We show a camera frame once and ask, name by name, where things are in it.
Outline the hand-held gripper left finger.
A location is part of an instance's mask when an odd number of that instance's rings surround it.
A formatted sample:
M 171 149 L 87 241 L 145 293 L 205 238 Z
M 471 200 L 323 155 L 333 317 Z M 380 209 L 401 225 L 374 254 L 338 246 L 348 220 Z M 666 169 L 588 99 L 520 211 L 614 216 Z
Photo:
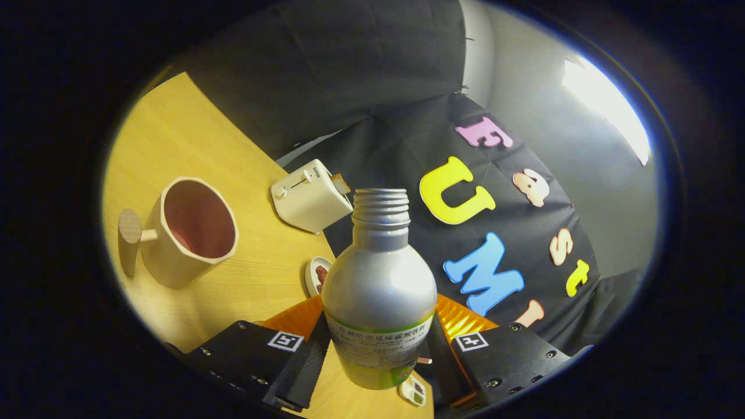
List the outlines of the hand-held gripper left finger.
M 310 407 L 331 336 L 317 295 L 260 324 L 235 321 L 194 350 L 168 350 L 214 384 L 281 411 Z

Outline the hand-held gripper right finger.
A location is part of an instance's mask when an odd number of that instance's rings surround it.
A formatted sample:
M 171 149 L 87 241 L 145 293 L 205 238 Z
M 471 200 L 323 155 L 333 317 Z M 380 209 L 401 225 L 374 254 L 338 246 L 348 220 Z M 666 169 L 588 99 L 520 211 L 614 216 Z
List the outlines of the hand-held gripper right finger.
M 532 331 L 543 319 L 530 300 L 515 321 L 498 325 L 444 295 L 437 297 L 428 347 L 450 412 L 497 408 L 572 366 L 583 355 L 559 350 Z

